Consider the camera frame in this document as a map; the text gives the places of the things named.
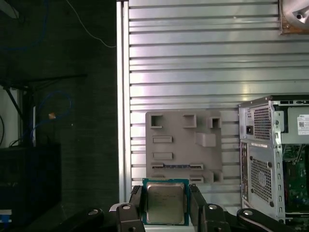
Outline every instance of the computer case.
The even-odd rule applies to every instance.
[[[243,207],[282,222],[308,214],[309,95],[240,104],[239,127]]]
[[[30,224],[61,200],[60,145],[0,149],[0,212]]]

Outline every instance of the blue cable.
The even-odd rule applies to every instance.
[[[32,48],[32,47],[38,45],[40,42],[42,42],[42,40],[44,39],[45,33],[46,33],[46,24],[47,24],[47,18],[48,18],[48,0],[44,0],[44,5],[45,5],[45,8],[46,8],[46,13],[45,13],[44,20],[43,20],[42,33],[41,33],[41,36],[39,37],[39,39],[37,39],[36,41],[34,41],[32,44],[30,44],[28,46],[23,46],[23,47],[0,47],[0,50],[23,51],[23,50],[27,50],[29,48]]]
[[[55,94],[62,94],[62,95],[64,95],[65,97],[67,97],[67,99],[68,99],[69,102],[70,102],[69,108],[66,110],[66,112],[64,112],[63,114],[61,114],[61,115],[59,115],[59,116],[56,116],[56,118],[54,118],[54,119],[43,120],[43,121],[41,121],[40,123],[38,123],[38,124],[32,129],[32,131],[31,131],[31,133],[30,133],[30,138],[31,138],[31,139],[33,138],[33,132],[34,132],[34,130],[37,129],[39,126],[41,126],[41,125],[43,125],[43,124],[46,124],[46,123],[49,123],[49,122],[54,121],[54,120],[59,120],[59,119],[65,117],[66,115],[68,115],[68,114],[70,113],[70,110],[72,109],[72,100],[71,100],[69,94],[67,94],[67,93],[65,93],[65,92],[63,92],[63,91],[60,91],[60,90],[57,90],[57,91],[54,91],[54,92],[49,93],[49,94],[43,99],[43,101],[41,102],[41,104],[40,104],[40,106],[39,106],[39,108],[38,108],[38,112],[43,108],[43,106],[45,105],[45,102],[46,102],[50,97],[54,96]]]

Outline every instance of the white cable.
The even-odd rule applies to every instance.
[[[102,39],[93,36],[93,35],[87,30],[87,28],[85,27],[85,25],[84,25],[83,22],[81,21],[81,18],[79,17],[78,13],[77,13],[76,10],[74,9],[74,7],[71,5],[71,3],[69,2],[69,0],[66,0],[66,1],[67,1],[67,3],[70,5],[70,7],[74,10],[74,12],[76,13],[77,18],[78,18],[79,22],[81,23],[81,25],[83,26],[83,28],[85,29],[85,31],[86,31],[92,38],[94,38],[94,39],[96,39],[96,40],[100,40],[101,43],[104,44],[106,47],[110,47],[110,48],[116,47],[116,46],[108,46],[106,43],[104,43],[104,41],[103,41]]]

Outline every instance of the motherboard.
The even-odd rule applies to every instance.
[[[305,145],[283,146],[286,224],[297,231],[309,229],[309,157]]]

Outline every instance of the ventilation grille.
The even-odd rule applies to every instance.
[[[267,163],[258,159],[251,161],[251,182],[253,193],[269,203],[271,194],[271,171]]]
[[[270,140],[271,120],[268,107],[254,110],[254,137],[256,139]]]

